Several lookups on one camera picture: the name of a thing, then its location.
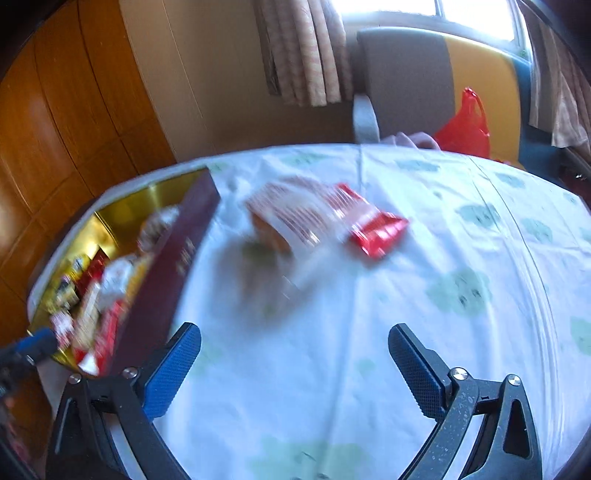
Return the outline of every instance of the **snack box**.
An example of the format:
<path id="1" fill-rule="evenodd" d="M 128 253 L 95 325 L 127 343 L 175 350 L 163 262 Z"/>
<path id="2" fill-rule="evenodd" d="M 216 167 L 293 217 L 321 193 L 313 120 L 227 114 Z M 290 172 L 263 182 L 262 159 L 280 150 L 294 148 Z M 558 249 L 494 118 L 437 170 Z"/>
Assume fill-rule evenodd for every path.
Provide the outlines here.
<path id="1" fill-rule="evenodd" d="M 180 204 L 178 219 L 156 245 L 154 260 L 118 334 L 109 373 L 117 374 L 125 367 L 141 365 L 153 350 L 168 340 L 185 277 L 219 202 L 220 196 L 209 170 L 203 168 L 151 183 L 96 210 L 56 262 L 31 319 L 29 332 L 50 325 L 50 314 L 44 305 L 55 295 L 72 259 L 82 254 L 92 258 L 99 248 L 111 261 L 136 251 L 137 236 L 144 220 L 157 210 Z M 80 371 L 70 349 L 60 351 L 54 359 Z"/>

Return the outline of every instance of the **table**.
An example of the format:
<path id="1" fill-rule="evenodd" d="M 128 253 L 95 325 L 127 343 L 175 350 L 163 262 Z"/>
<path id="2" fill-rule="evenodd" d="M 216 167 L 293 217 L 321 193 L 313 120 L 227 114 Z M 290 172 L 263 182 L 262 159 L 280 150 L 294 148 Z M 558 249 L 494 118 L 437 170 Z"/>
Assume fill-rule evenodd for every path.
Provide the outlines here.
<path id="1" fill-rule="evenodd" d="M 591 216 L 577 196 L 465 155 L 304 145 L 179 164 L 115 187 L 93 208 L 204 164 L 222 203 L 173 326 L 199 325 L 202 351 L 155 421 L 192 478 L 400 475 L 434 423 L 388 353 L 399 322 L 475 378 L 518 374 L 544 477 L 554 477 L 591 423 Z M 342 248 L 309 291 L 278 311 L 274 259 L 249 241 L 243 201 L 292 174 L 344 181 L 411 223 L 381 262 Z M 35 295 L 34 287 L 30 314 Z M 40 370 L 55 408 L 67 373 Z M 478 427 L 473 421 L 448 478 L 457 478 Z"/>

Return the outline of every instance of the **beige curtain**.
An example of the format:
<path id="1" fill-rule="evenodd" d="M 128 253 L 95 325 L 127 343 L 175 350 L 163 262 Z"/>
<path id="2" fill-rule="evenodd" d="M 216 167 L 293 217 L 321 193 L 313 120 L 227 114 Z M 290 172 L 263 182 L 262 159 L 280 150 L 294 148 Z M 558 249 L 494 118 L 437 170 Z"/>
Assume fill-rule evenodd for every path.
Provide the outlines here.
<path id="1" fill-rule="evenodd" d="M 591 163 L 591 86 L 554 30 L 519 6 L 534 56 L 530 125 L 552 133 L 555 147 L 574 147 Z"/>
<path id="2" fill-rule="evenodd" d="M 281 96 L 323 106 L 353 97 L 345 28 L 331 0 L 260 0 Z"/>

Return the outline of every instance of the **red plastic bag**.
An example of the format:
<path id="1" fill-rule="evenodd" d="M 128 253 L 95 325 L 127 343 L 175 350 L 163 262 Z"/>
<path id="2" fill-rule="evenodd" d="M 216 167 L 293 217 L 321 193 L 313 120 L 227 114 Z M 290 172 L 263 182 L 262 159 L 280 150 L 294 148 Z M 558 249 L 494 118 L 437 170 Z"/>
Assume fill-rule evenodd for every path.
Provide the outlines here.
<path id="1" fill-rule="evenodd" d="M 460 111 L 433 138 L 448 152 L 491 157 L 491 133 L 484 107 L 474 90 L 464 89 Z"/>

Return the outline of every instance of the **maroon box lid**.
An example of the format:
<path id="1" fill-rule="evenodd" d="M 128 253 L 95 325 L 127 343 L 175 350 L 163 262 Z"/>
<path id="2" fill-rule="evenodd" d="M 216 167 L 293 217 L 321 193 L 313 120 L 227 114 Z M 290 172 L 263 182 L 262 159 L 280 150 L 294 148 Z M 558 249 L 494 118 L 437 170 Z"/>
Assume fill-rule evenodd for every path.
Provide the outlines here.
<path id="1" fill-rule="evenodd" d="M 185 195 L 173 227 L 158 241 L 154 262 L 119 335 L 109 375 L 140 366 L 168 340 L 186 275 L 219 202 L 205 169 Z"/>

